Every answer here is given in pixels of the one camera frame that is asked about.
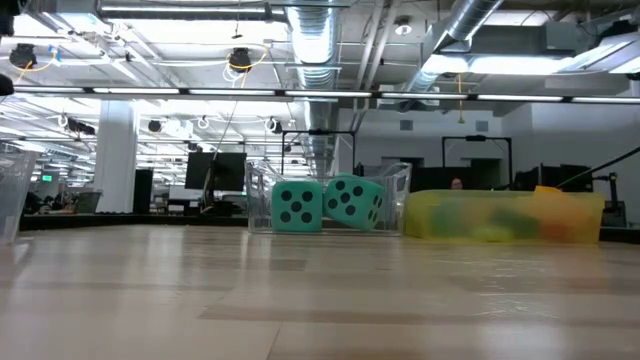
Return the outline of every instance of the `clear plastic bin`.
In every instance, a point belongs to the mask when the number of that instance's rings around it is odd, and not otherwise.
[[[12,244],[18,233],[37,154],[0,153],[0,245]]]
[[[338,190],[336,186],[340,180],[344,180],[347,186]],[[249,230],[253,233],[332,233],[332,234],[379,234],[386,236],[400,236],[404,229],[405,205],[409,197],[409,185],[411,182],[411,164],[398,163],[390,166],[387,171],[376,177],[358,177],[351,174],[338,174],[333,177],[296,177],[280,175],[268,163],[253,161],[246,163],[246,189],[248,201]],[[277,193],[282,196],[283,188],[293,186],[292,197],[274,198]],[[301,195],[308,193],[319,194],[314,199],[321,198],[322,206],[313,203],[311,196],[303,199]],[[369,190],[375,190],[376,195],[371,196]],[[330,203],[327,194],[336,197],[335,203]],[[283,211],[276,210],[279,214],[274,217],[274,208],[286,206]],[[349,223],[344,221],[344,215],[336,216],[337,211],[346,211],[354,219],[362,218],[364,222]],[[300,227],[295,226],[293,219],[298,219]],[[309,227],[317,222],[316,227]]]
[[[412,193],[405,232],[449,242],[597,243],[599,194],[428,190]]]

